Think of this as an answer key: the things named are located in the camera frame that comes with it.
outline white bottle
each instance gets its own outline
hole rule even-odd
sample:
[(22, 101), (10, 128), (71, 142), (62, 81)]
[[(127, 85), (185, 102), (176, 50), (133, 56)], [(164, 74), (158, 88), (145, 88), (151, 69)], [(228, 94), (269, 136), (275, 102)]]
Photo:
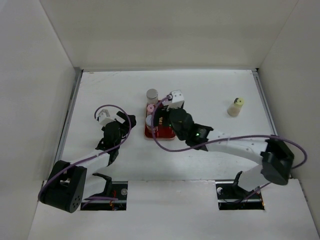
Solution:
[(245, 101), (242, 97), (237, 97), (228, 108), (228, 114), (231, 117), (238, 116), (244, 103)]

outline yellow bottle cap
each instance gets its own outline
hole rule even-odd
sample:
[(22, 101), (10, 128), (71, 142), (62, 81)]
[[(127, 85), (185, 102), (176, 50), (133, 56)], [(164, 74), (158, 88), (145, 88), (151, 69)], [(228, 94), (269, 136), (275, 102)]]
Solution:
[(234, 105), (236, 105), (237, 107), (242, 107), (242, 105), (245, 103), (245, 100), (242, 98), (242, 97), (237, 97), (235, 100), (234, 100)]

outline white table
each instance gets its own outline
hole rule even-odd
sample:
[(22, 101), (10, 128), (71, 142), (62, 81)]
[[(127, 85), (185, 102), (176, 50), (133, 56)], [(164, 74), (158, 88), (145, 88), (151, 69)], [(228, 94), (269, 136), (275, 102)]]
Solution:
[[(212, 180), (233, 179), (255, 163), (224, 153), (169, 153), (145, 139), (146, 91), (150, 88), (157, 89), (160, 97), (181, 89), (184, 108), (196, 123), (235, 136), (273, 133), (249, 70), (86, 72), (62, 160), (80, 159), (96, 147), (103, 132), (93, 113), (100, 105), (119, 105), (136, 115), (137, 125), (118, 158), (102, 171), (114, 181), (129, 181), (127, 210), (70, 214), (39, 203), (29, 240), (319, 239), (296, 179), (288, 186), (264, 188), (265, 210), (220, 211)], [(236, 97), (243, 97), (245, 103), (240, 115), (231, 118), (227, 108)], [(162, 144), (172, 149), (186, 147), (177, 139)]]

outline red tray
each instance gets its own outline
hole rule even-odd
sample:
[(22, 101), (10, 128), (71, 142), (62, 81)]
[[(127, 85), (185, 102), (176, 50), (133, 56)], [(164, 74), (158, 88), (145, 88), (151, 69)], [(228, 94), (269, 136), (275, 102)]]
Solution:
[[(147, 108), (145, 109), (145, 117), (147, 117)], [(151, 132), (147, 128), (147, 124), (144, 124), (144, 136), (148, 139), (153, 139)], [(155, 133), (157, 139), (173, 140), (176, 135), (170, 126), (162, 126), (161, 117), (159, 118), (158, 131)]]

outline white wall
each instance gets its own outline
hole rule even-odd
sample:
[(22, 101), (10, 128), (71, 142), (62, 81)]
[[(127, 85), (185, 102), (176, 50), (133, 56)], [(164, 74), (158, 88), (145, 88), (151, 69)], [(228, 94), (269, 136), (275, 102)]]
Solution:
[(1, 240), (28, 237), (74, 75), (39, 0), (1, 0)]
[(257, 68), (297, 0), (41, 0), (85, 69)]
[(307, 164), (294, 171), (320, 230), (320, 1), (299, 0), (259, 69), (278, 134), (300, 143)]

